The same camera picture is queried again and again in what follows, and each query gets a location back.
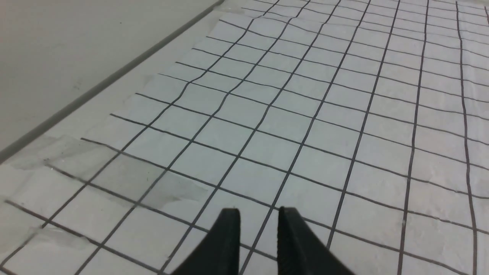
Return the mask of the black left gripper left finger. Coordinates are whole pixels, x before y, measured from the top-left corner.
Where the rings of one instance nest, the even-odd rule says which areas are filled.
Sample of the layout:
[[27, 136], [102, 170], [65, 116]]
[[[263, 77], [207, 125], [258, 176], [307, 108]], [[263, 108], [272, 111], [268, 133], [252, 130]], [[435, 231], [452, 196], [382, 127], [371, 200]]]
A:
[[240, 212], [222, 209], [212, 228], [173, 275], [238, 275]]

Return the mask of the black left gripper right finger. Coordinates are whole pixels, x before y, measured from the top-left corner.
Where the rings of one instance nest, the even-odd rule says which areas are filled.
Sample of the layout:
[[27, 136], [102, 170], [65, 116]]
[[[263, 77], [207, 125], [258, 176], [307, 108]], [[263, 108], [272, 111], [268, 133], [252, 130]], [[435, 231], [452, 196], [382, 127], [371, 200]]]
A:
[[280, 207], [278, 218], [280, 275], [352, 275], [313, 233], [293, 207]]

